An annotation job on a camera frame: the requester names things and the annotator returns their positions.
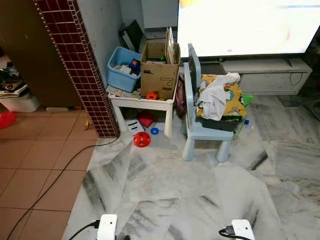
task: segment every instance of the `television screen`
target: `television screen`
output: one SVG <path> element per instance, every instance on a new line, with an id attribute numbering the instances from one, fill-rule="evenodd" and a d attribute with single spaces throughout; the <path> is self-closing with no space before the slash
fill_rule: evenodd
<path id="1" fill-rule="evenodd" d="M 304 53 L 320 25 L 320 0 L 180 0 L 181 57 Z"/>

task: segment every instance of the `white table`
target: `white table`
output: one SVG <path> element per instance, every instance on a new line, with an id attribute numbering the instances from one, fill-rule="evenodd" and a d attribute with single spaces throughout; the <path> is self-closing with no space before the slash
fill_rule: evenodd
<path id="1" fill-rule="evenodd" d="M 177 85 L 178 85 L 178 80 L 176 81 L 176 84 L 175 84 L 173 98 L 167 99 L 166 101 L 118 97 L 118 96 L 115 96 L 114 94 L 109 93 L 108 97 L 111 100 L 114 114 L 120 128 L 120 132 L 124 133 L 128 130 L 125 119 L 121 113 L 120 107 L 159 110 L 159 111 L 166 112 L 164 135 L 170 139 L 172 134 L 173 105 L 176 98 Z"/>

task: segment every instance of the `child's chair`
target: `child's chair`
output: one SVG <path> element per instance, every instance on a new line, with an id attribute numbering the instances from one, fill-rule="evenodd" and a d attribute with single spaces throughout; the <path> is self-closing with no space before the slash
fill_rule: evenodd
<path id="1" fill-rule="evenodd" d="M 194 96 L 198 93 L 201 84 L 201 67 L 199 59 L 191 43 L 189 48 L 189 63 L 184 63 L 184 85 L 187 113 L 186 133 L 187 140 L 182 152 L 182 158 L 185 161 L 191 161 L 194 156 L 195 140 L 216 140 L 222 141 L 215 157 L 219 162 L 225 162 L 228 159 L 230 143 L 233 138 L 232 131 L 216 130 L 202 127 L 201 122 L 196 121 L 196 106 L 194 105 Z"/>

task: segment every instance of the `white wall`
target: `white wall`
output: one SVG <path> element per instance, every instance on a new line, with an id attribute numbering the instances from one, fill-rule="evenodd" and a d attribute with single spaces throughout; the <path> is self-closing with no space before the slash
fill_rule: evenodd
<path id="1" fill-rule="evenodd" d="M 141 2 L 146 29 L 178 25 L 178 0 L 141 0 Z"/>
<path id="2" fill-rule="evenodd" d="M 143 32 L 178 25 L 178 0 L 120 0 L 120 5 L 124 24 L 136 20 Z"/>
<path id="3" fill-rule="evenodd" d="M 123 23 L 128 26 L 136 20 L 141 30 L 145 31 L 141 0 L 120 0 Z"/>
<path id="4" fill-rule="evenodd" d="M 120 46 L 118 30 L 122 24 L 119 0 L 77 0 L 104 84 L 108 61 Z"/>

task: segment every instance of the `brick pillar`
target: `brick pillar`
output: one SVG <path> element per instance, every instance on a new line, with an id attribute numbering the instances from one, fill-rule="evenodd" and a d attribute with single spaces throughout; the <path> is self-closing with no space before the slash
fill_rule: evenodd
<path id="1" fill-rule="evenodd" d="M 119 129 L 76 0 L 33 0 L 100 138 Z"/>

